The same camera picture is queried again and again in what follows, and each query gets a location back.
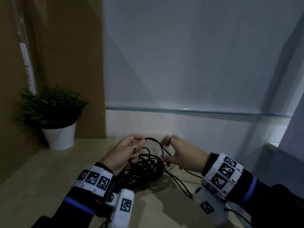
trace brown cardboard wall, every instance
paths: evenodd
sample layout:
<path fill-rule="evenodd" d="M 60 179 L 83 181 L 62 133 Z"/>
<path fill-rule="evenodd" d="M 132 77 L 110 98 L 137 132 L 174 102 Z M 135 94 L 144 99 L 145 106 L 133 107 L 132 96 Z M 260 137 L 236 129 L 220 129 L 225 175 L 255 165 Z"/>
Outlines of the brown cardboard wall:
<path fill-rule="evenodd" d="M 105 138 L 101 0 L 25 0 L 24 7 L 36 35 L 38 86 L 80 92 L 89 105 L 76 138 Z"/>
<path fill-rule="evenodd" d="M 40 150 L 37 134 L 15 119 L 21 91 L 27 88 L 25 66 L 12 0 L 0 0 L 0 183 Z"/>

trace white pot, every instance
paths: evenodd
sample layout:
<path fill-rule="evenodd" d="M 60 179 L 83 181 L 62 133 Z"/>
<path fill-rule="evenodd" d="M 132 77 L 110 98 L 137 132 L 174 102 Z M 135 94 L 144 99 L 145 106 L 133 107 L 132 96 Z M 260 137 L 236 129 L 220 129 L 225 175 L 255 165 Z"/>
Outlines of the white pot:
<path fill-rule="evenodd" d="M 74 145 L 76 122 L 60 129 L 42 129 L 49 147 L 52 150 L 63 150 Z"/>

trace potted plant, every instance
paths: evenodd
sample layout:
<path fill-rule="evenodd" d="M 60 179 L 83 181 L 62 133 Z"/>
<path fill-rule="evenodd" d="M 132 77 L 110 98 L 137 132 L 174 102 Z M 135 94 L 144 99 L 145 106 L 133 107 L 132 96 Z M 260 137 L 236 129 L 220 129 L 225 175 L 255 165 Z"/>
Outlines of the potted plant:
<path fill-rule="evenodd" d="M 50 149 L 63 150 L 74 145 L 76 120 L 87 101 L 79 93 L 61 88 L 45 88 L 40 95 L 23 91 L 23 119 L 34 128 L 41 128 Z"/>

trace silver ring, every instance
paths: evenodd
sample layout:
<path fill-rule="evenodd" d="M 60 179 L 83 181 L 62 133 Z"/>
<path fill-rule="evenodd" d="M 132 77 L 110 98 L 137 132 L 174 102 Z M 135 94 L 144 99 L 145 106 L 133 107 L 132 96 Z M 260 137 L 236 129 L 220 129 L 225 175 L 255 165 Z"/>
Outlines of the silver ring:
<path fill-rule="evenodd" d="M 132 142 L 131 142 L 131 147 L 133 148 L 133 152 L 135 152 L 136 151 L 136 147 L 135 147 L 135 145 L 133 145 Z"/>

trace hand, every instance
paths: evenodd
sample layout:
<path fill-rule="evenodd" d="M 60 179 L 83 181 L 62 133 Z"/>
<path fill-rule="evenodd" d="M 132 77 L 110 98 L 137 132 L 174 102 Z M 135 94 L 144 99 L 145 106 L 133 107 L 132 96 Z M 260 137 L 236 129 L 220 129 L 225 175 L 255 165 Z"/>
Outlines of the hand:
<path fill-rule="evenodd" d="M 164 137 L 161 144 L 163 146 L 172 145 L 175 149 L 175 154 L 162 157 L 162 162 L 173 163 L 178 165 L 180 169 L 201 173 L 210 156 L 205 151 L 176 135 Z"/>
<path fill-rule="evenodd" d="M 133 152 L 131 142 L 136 147 L 135 152 Z M 121 139 L 111 152 L 100 162 L 112 170 L 114 176 L 116 176 L 130 163 L 134 164 L 138 162 L 138 156 L 145 143 L 146 140 L 144 137 L 137 134 L 131 134 L 126 138 Z"/>

